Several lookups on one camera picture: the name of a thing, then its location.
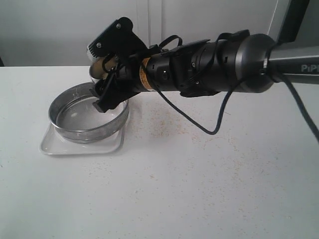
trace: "white countertop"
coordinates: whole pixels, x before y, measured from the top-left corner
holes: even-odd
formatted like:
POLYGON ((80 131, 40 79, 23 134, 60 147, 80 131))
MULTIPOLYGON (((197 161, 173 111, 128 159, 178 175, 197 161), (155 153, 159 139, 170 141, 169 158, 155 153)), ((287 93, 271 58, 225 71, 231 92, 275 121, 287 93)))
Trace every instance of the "white countertop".
MULTIPOLYGON (((1 239, 318 238, 319 147, 283 84, 235 93, 216 136, 157 95, 131 100, 123 148, 42 155, 47 111, 87 67, 0 68, 1 239)), ((319 86, 296 85, 319 124, 319 86)), ((215 127, 224 93, 166 93, 215 127)))

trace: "robotic arm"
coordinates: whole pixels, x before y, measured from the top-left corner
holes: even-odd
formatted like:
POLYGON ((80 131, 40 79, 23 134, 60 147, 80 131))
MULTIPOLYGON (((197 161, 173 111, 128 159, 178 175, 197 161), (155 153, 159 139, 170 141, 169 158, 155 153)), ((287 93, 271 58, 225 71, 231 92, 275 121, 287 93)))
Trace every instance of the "robotic arm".
POLYGON ((283 79, 319 84, 319 47, 278 46, 265 34, 243 30, 223 33, 215 42, 186 45, 174 35, 147 48, 132 30, 133 23, 122 17, 87 48, 96 83, 91 92, 99 98, 94 106, 100 112, 147 91, 200 97, 229 91, 261 93, 283 79), (166 50, 175 39, 178 46, 166 50))

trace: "white table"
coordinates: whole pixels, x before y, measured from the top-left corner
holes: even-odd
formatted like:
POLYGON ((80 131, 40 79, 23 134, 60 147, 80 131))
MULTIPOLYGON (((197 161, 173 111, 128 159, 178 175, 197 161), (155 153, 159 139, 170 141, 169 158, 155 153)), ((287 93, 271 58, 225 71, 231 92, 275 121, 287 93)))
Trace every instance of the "white table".
MULTIPOLYGON (((319 147, 288 89, 234 94, 216 136, 157 95, 131 100, 123 148, 44 156, 47 110, 87 67, 0 68, 1 239, 318 238, 319 147)), ((296 85, 319 124, 319 86, 296 85)), ((224 97, 167 93, 215 127, 224 97)))

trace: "yellow warning label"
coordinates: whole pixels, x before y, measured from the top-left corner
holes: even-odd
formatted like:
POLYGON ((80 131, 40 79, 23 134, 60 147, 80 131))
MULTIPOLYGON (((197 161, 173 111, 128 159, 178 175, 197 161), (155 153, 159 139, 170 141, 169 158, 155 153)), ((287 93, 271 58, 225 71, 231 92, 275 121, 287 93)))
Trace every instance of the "yellow warning label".
MULTIPOLYGON (((142 61, 143 65, 145 67, 147 67, 149 60, 150 60, 150 57, 145 58, 142 61)), ((141 80, 141 83, 145 89, 147 89, 148 91, 154 91, 153 88, 151 87, 151 85, 149 84, 149 81, 148 81, 148 78, 147 78, 145 72, 143 71, 143 69, 141 67, 140 67, 140 80, 141 80)))

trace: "cabinet door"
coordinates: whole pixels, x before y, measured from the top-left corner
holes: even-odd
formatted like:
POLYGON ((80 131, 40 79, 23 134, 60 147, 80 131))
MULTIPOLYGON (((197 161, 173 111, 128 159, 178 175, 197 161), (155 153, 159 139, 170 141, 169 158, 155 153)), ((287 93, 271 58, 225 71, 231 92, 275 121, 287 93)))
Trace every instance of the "cabinet door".
POLYGON ((89 65, 86 46, 122 16, 148 44, 144 0, 4 0, 0 56, 6 66, 89 65))
POLYGON ((276 38, 289 0, 150 0, 151 44, 177 34, 185 42, 249 29, 276 38), (158 9, 161 8, 161 19, 158 9), (152 25, 161 22, 161 29, 152 25))

